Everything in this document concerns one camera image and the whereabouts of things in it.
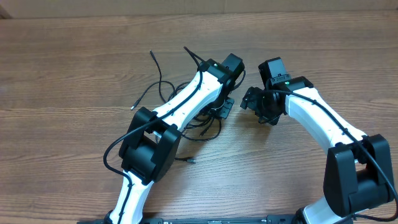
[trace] black joint housing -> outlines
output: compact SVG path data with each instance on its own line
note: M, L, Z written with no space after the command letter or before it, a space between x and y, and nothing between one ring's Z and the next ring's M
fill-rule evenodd
M360 143L394 185L387 140L377 134L366 136ZM328 150L323 193L332 211L340 217L375 208L394 199L386 181L370 162L367 161L365 169L356 171L355 159L362 156L363 152L355 143L340 143Z
M157 119L155 112L147 108L139 109L127 132ZM162 137L158 144L144 135L145 130L136 131L126 138L119 150L123 159L122 168L132 172L147 185L151 181L159 181L171 167L181 139L181 132L176 125L169 126L159 121L146 129L148 133L156 131Z
M264 90L258 87L250 87L242 100L241 107L249 107L259 117L259 123L276 125L279 116L285 110L285 94L266 92L266 90L283 90L293 92L301 88L313 88L313 85L305 77L292 78L286 72L285 65L280 57L266 60L259 65L259 71Z

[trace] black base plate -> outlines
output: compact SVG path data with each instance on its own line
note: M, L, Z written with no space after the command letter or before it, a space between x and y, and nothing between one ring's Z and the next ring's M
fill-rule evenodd
M218 116L220 118L226 119L229 115L229 112L231 112L232 106L234 105L235 101L232 98L227 97L225 100L224 105L218 110Z
M144 218L140 224L292 224L294 215L269 215L262 218L188 218L163 220ZM104 220L78 222L77 224L105 224Z

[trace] wooden wall panel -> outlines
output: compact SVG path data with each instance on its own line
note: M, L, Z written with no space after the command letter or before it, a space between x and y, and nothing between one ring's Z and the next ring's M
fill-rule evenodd
M0 0L13 18L393 10L398 0Z

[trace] wooden table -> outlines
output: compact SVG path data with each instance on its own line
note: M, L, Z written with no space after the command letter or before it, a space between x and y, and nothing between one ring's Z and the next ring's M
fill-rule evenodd
M181 140L177 155L197 163L174 162L153 186L147 215L260 217L323 195L326 155L306 130L287 116L260 125L239 107L248 87L262 87L257 66L278 56L348 122L389 140L398 179L397 11L1 20L0 222L75 223L113 209L122 178L104 167L104 150L159 78L149 49L164 80L193 78L184 45L219 62L232 52L248 74L219 138ZM150 110L161 104L157 88L141 101ZM109 161L120 167L117 152Z

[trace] white plastic casing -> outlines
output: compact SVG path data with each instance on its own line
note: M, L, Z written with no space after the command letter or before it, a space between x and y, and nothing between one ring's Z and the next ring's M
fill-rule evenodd
M348 131L357 140L362 140L366 134L350 125L340 115L338 115L319 95L315 88L302 88L295 90L294 93L309 97L316 100L324 106L330 113L347 128ZM328 154L328 150L339 142L349 144L353 141L335 124L333 120L317 105L301 99L297 96L286 96L285 100L286 112L290 117L296 119L304 128L311 134L311 136L319 143ZM322 197L317 202L308 205L304 208L303 215L307 224L334 224L342 217L336 215L329 207L326 198Z
M149 190L154 184L152 181L148 185L143 185L142 180L136 177L131 172L123 171L127 174L132 180L132 189L130 191L129 199L127 200L126 206L124 207L124 213L122 216L122 220L120 223L122 224L138 224L142 219L142 210L144 208L145 201L147 200ZM129 180L127 178L123 178L122 189L119 194L118 203L116 204L115 209L112 211L110 219L114 224L118 223L119 214L126 198L127 191L129 189Z

